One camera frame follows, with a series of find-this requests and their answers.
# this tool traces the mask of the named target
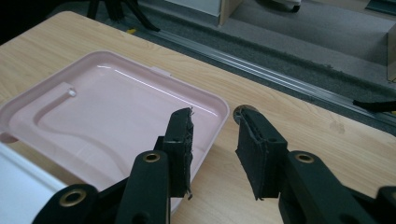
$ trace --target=light wood tabletop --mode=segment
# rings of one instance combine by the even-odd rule
[[[289,150],[318,155],[350,188],[374,197],[379,187],[396,185],[395,136],[72,12],[0,46],[0,104],[97,50],[168,71],[222,97],[231,112],[255,106],[288,140]],[[192,181],[193,198],[182,201],[172,223],[282,223],[277,199],[255,201],[234,152],[237,139],[230,116]],[[24,144],[10,146],[65,183],[78,182]]]

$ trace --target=wooden table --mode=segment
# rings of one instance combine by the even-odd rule
[[[211,91],[253,105],[289,142],[320,156],[343,184],[374,197],[396,185],[396,138],[282,92],[89,20],[63,12],[0,46],[0,104],[92,51],[106,49]],[[281,223],[277,200],[256,202],[234,151],[238,126],[226,121],[172,223]],[[78,182],[22,143],[10,145],[67,184]]]

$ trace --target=pink plastic tray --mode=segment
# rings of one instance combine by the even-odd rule
[[[0,140],[19,139],[102,190],[129,175],[134,158],[154,148],[172,112],[184,107],[193,111],[193,178],[227,104],[108,51],[86,55],[0,107]]]

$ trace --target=gray floor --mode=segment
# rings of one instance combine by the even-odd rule
[[[368,102],[396,99],[396,84],[386,80],[386,33],[394,21],[308,0],[303,1],[296,14],[271,1],[245,0],[225,24],[217,26],[217,18],[162,0],[141,1],[140,5],[151,22],[166,32],[334,92],[350,103],[353,99]],[[86,15],[87,6],[87,3],[68,3],[52,14],[72,10]],[[149,41],[396,134],[394,124],[378,121],[375,116],[367,118],[340,106],[316,102],[310,96],[151,35],[128,8],[124,8],[124,13],[123,21],[111,21],[102,4],[96,19],[124,31],[137,28],[135,35]]]

